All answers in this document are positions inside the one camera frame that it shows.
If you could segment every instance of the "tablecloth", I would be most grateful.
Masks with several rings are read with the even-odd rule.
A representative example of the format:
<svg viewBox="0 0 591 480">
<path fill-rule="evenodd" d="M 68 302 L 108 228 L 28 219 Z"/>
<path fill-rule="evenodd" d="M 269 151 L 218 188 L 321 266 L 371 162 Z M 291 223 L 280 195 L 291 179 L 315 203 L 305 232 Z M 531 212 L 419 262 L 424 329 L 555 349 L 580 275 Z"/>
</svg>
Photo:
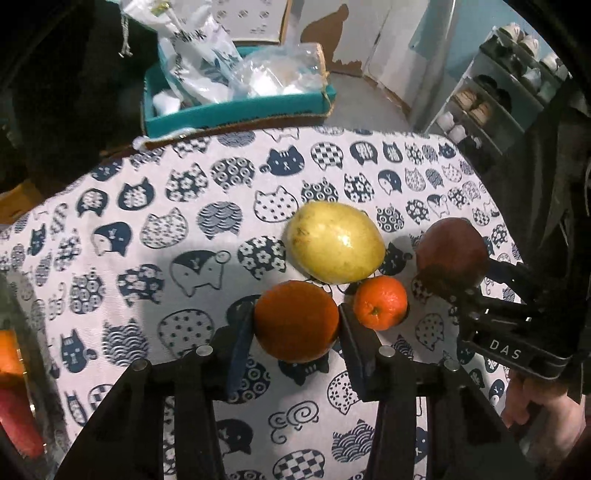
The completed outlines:
<svg viewBox="0 0 591 480">
<path fill-rule="evenodd" d="M 361 209 L 381 231 L 387 254 L 375 274 L 396 276 L 410 302 L 409 317 L 381 332 L 383 343 L 416 361 L 457 359 L 500 412 L 506 371 L 457 347 L 453 309 L 415 279 L 414 248 L 446 216 L 472 222 L 492 257 L 519 259 L 456 147 L 436 135 L 266 129 L 99 166 L 2 232 L 0 269 L 30 325 L 48 339 L 64 448 L 133 360 L 178 358 L 235 321 L 241 302 L 285 280 L 314 281 L 286 260 L 281 236 L 295 211 L 315 200 Z M 346 285 L 320 285 L 343 301 Z M 518 301 L 489 280 L 482 289 Z M 170 476 L 172 405 L 171 398 L 163 438 Z M 338 345 L 296 365 L 270 357 L 255 339 L 240 391 L 215 404 L 226 472 L 232 479 L 363 478 L 376 408 L 352 391 Z M 415 480 L 426 471 L 425 413 L 418 399 Z"/>
</svg>

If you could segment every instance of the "mandarin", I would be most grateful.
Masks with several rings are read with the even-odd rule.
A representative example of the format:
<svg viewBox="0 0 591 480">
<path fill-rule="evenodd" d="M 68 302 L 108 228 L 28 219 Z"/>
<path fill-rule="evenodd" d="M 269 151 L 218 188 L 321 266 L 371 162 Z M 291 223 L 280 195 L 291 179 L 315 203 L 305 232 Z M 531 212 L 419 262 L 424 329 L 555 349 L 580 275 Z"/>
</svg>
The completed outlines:
<svg viewBox="0 0 591 480">
<path fill-rule="evenodd" d="M 399 324 L 407 308 L 404 286 L 386 275 L 365 280 L 353 300 L 353 311 L 359 323 L 373 330 L 387 330 Z"/>
</svg>

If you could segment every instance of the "orange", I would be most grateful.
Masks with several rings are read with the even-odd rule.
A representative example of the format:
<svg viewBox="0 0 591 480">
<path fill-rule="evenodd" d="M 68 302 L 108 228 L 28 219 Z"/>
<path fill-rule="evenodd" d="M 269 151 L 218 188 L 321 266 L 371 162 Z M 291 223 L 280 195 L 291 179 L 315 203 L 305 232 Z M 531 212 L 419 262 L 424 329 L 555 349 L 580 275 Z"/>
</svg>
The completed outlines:
<svg viewBox="0 0 591 480">
<path fill-rule="evenodd" d="M 0 384 L 22 381 L 24 368 L 18 357 L 17 336 L 12 330 L 0 330 Z"/>
<path fill-rule="evenodd" d="M 322 288 L 290 280 L 267 290 L 255 304 L 254 331 L 265 351 L 292 364 L 311 362 L 334 344 L 339 310 Z"/>
<path fill-rule="evenodd" d="M 353 300 L 357 319 L 373 330 L 387 330 L 402 322 L 407 307 L 406 290 L 402 284 L 385 275 L 365 280 Z"/>
</svg>

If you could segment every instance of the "floor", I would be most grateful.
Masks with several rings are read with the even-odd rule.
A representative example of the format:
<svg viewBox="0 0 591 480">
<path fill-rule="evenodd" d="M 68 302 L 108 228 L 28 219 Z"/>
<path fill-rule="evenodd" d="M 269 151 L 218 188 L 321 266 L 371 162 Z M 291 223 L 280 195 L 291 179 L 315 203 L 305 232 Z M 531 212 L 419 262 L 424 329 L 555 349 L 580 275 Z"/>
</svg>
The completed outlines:
<svg viewBox="0 0 591 480">
<path fill-rule="evenodd" d="M 384 132 L 410 130 L 402 109 L 380 88 L 363 78 L 338 73 L 331 74 L 330 81 L 337 91 L 337 99 L 325 125 Z"/>
</svg>

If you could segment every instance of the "yellow pear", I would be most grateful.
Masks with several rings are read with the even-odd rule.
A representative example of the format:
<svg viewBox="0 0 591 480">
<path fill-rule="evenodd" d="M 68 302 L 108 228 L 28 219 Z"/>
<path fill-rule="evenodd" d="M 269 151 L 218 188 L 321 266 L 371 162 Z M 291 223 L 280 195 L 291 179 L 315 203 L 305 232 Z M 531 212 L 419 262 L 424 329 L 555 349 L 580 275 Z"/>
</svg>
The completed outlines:
<svg viewBox="0 0 591 480">
<path fill-rule="evenodd" d="M 335 202 L 300 208 L 287 226 L 287 248 L 311 276 L 337 285 L 367 278 L 385 255 L 382 236 L 369 217 Z"/>
</svg>

